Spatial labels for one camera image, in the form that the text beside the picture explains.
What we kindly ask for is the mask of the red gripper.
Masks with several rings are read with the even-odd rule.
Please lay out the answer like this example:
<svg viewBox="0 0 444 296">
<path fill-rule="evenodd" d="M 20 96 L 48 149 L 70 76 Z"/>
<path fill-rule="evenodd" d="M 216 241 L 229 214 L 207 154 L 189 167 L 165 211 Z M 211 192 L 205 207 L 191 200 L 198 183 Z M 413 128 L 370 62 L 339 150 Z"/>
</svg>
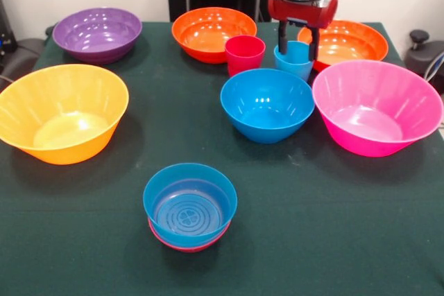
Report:
<svg viewBox="0 0 444 296">
<path fill-rule="evenodd" d="M 278 50 L 287 54 L 287 19 L 305 22 L 311 32 L 309 43 L 309 60 L 317 60 L 319 45 L 319 28 L 327 28 L 332 22 L 339 0 L 315 0 L 294 2 L 288 0 L 268 0 L 270 16 L 279 21 Z"/>
</svg>

